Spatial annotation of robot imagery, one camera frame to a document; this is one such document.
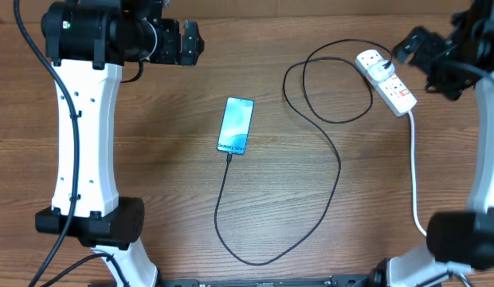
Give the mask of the blue screen smartphone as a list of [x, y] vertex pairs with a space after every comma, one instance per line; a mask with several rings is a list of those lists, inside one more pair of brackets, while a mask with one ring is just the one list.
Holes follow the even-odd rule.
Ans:
[[235, 97], [227, 99], [218, 137], [218, 151], [245, 154], [253, 110], [253, 100]]

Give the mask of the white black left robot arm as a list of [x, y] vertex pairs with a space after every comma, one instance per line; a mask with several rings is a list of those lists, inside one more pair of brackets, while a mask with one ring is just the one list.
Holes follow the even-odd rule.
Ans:
[[122, 197], [113, 167], [116, 98], [128, 62], [195, 65], [198, 24], [162, 16], [160, 1], [64, 1], [43, 15], [45, 53], [57, 74], [59, 160], [38, 232], [77, 238], [117, 286], [160, 286], [143, 247], [142, 199]]

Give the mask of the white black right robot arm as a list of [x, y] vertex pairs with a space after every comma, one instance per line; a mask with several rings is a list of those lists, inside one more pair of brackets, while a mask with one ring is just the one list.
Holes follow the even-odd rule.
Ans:
[[426, 75], [425, 90], [458, 100], [474, 88], [479, 112], [476, 168], [463, 211], [435, 213], [425, 243], [373, 269], [370, 286], [438, 286], [494, 269], [494, 0], [452, 16], [448, 37], [415, 27], [391, 52]]

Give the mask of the white charger adapter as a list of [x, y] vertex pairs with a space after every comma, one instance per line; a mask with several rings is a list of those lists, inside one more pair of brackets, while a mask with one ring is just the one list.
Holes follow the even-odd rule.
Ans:
[[367, 69], [367, 74], [370, 77], [370, 82], [373, 85], [379, 85], [395, 72], [395, 67], [388, 61], [380, 61]]

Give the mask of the white power strip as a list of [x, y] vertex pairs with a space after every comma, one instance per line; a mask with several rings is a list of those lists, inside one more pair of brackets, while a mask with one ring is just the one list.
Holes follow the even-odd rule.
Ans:
[[[367, 69], [380, 61], [388, 60], [384, 59], [376, 49], [368, 49], [355, 58], [356, 65], [370, 83], [371, 79], [367, 74]], [[405, 115], [417, 103], [414, 95], [395, 72], [379, 85], [371, 85], [396, 116]]]

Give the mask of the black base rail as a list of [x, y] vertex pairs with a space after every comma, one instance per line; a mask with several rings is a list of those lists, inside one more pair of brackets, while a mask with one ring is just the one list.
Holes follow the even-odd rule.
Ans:
[[315, 279], [266, 279], [234, 281], [162, 280], [162, 287], [364, 287], [368, 276], [349, 274]]

